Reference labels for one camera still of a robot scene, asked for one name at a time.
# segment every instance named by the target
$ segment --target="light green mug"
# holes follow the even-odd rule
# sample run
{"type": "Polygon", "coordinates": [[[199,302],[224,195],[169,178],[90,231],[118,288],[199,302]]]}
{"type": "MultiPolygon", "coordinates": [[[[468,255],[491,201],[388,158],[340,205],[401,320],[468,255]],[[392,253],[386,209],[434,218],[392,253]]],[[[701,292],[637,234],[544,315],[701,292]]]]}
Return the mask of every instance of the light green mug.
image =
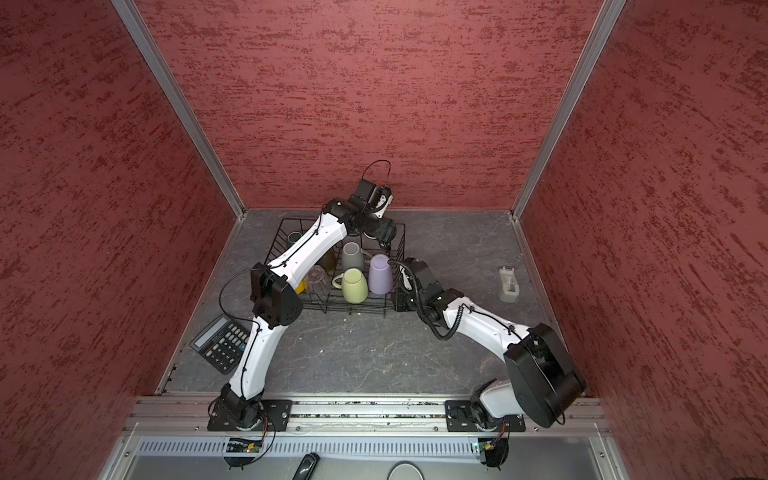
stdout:
{"type": "Polygon", "coordinates": [[[368,298],[368,282],[362,272],[357,268],[350,268],[344,273],[333,277],[333,286],[340,288],[344,300],[349,303],[362,303],[368,298]]]}

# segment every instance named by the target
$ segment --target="brown cup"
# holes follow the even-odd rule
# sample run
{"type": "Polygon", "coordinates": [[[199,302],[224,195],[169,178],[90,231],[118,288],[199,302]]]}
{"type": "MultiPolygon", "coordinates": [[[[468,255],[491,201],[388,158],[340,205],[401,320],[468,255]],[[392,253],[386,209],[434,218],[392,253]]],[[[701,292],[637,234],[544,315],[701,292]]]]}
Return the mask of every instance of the brown cup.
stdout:
{"type": "Polygon", "coordinates": [[[333,273],[336,271],[336,264],[338,262],[339,260],[336,258],[333,250],[328,250],[323,254],[322,257],[320,257],[320,260],[317,260],[316,265],[320,265],[323,270],[326,271],[326,273],[333,275],[333,273]]]}

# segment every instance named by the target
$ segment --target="mug handle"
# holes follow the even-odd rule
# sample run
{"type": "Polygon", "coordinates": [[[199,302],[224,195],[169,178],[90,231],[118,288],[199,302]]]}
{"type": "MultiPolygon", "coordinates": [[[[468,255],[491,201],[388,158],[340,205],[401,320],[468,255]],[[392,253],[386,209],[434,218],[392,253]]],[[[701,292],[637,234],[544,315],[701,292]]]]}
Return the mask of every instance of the mug handle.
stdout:
{"type": "Polygon", "coordinates": [[[336,284],[336,281],[337,281],[337,280],[341,280],[343,276],[344,276],[344,274],[343,274],[343,273],[339,273],[338,275],[336,275],[335,277],[333,277],[333,280],[331,280],[331,285],[333,285],[333,287],[334,287],[334,288],[338,288],[338,289],[341,289],[341,283],[339,283],[339,284],[337,285],[337,284],[336,284]]]}

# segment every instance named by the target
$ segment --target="black mounting plate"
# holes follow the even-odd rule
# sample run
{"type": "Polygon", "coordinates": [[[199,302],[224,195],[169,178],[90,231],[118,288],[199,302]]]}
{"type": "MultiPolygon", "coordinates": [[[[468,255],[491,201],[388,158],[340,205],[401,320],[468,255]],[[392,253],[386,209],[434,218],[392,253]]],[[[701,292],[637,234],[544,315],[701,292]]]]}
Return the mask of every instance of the black mounting plate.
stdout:
{"type": "MultiPolygon", "coordinates": [[[[469,416],[469,406],[472,404],[469,400],[446,400],[445,401],[445,423],[448,425],[449,432],[480,432],[475,422],[469,416]]],[[[525,419],[522,415],[507,415],[504,417],[504,424],[507,425],[507,432],[524,432],[525,419]]],[[[493,432],[500,432],[502,426],[497,426],[493,432]]]]}
{"type": "MultiPolygon", "coordinates": [[[[288,428],[288,420],[290,419],[290,407],[293,404],[291,400],[261,400],[261,405],[266,410],[270,419],[270,424],[267,430],[278,432],[285,432],[288,428]]],[[[219,410],[223,407],[217,402],[212,411],[211,417],[208,419],[208,431],[209,432],[242,432],[243,430],[236,429],[230,422],[227,421],[227,415],[219,410]]],[[[257,422],[253,426],[251,432],[261,431],[261,421],[257,422]]]]}

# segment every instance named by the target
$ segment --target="coiled cable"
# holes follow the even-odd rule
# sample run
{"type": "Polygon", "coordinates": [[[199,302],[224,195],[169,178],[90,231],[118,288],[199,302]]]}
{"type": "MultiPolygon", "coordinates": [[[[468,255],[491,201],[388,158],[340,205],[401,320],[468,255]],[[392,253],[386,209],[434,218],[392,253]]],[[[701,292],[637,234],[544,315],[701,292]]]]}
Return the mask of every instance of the coiled cable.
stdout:
{"type": "Polygon", "coordinates": [[[408,265],[405,263],[399,261],[399,260],[390,260],[390,265],[397,265],[402,267],[402,269],[408,274],[409,280],[412,285],[413,290],[413,301],[416,304],[416,312],[419,315],[419,318],[422,319],[424,323],[429,327],[429,329],[432,331],[432,334],[434,334],[438,340],[441,340],[443,342],[451,339],[452,336],[456,333],[456,330],[458,330],[459,324],[462,322],[462,315],[464,315],[464,307],[465,305],[462,304],[458,310],[456,310],[456,318],[453,320],[453,325],[451,325],[451,328],[448,329],[448,332],[445,333],[445,335],[441,334],[437,331],[437,327],[432,324],[432,321],[429,318],[429,314],[424,310],[424,305],[422,304],[422,283],[419,281],[419,279],[414,275],[413,271],[410,269],[408,265]]]}

